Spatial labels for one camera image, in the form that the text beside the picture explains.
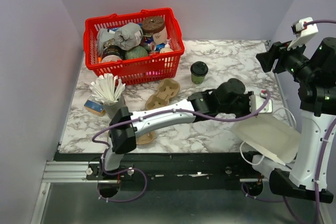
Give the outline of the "white paper takeout bag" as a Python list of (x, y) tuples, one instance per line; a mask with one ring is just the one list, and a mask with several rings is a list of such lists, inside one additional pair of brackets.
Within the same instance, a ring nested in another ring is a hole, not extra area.
[(296, 157), (300, 133), (271, 114), (234, 123), (232, 132), (266, 158), (285, 165)]

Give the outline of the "black plastic cup lid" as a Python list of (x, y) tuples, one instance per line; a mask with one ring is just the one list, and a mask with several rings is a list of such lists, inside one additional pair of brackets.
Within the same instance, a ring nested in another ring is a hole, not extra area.
[(208, 66), (202, 61), (197, 61), (191, 65), (191, 74), (197, 77), (204, 77), (208, 73)]

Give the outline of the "brown cardboard cup carrier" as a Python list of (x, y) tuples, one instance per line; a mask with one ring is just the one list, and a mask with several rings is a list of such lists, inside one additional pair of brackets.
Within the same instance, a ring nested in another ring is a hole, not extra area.
[(170, 100), (176, 97), (180, 91), (180, 84), (170, 78), (160, 82), (157, 92), (151, 95), (145, 103), (146, 110), (152, 110), (168, 106)]

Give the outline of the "green paper coffee cup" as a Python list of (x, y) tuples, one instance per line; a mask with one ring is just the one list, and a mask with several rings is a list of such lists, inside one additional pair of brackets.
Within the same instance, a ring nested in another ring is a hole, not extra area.
[(204, 82), (206, 74), (195, 74), (195, 73), (191, 73), (191, 81), (194, 84), (202, 84)]

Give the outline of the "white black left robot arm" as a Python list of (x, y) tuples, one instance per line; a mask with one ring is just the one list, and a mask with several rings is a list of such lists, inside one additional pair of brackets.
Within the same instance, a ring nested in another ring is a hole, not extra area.
[(212, 120), (221, 113), (247, 119), (257, 113), (252, 96), (253, 92), (246, 92), (240, 80), (231, 78), (216, 89), (196, 92), (175, 104), (150, 111), (130, 112), (126, 106), (121, 107), (110, 122), (111, 147), (99, 165), (98, 173), (104, 179), (112, 179), (124, 154), (136, 148), (137, 137), (151, 131)]

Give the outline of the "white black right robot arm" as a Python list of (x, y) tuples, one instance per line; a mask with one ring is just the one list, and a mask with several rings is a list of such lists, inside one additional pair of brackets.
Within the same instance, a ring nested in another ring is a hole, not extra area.
[(291, 49), (289, 42), (275, 42), (257, 54), (264, 72), (289, 72), (299, 83), (302, 116), (301, 139), (291, 171), (274, 169), (269, 176), (276, 195), (330, 204), (327, 166), (335, 133), (335, 38), (324, 38), (311, 58), (305, 46)]

